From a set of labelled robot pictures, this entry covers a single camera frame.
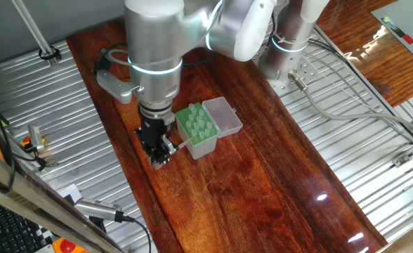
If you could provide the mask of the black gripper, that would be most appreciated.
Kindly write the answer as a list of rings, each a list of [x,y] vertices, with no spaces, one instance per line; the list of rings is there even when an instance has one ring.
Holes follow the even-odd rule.
[[[150,158],[150,164],[159,169],[178,151],[178,146],[169,140],[175,127],[175,116],[171,115],[169,120],[165,121],[163,118],[151,118],[141,111],[138,115],[140,127],[136,129],[136,135]]]

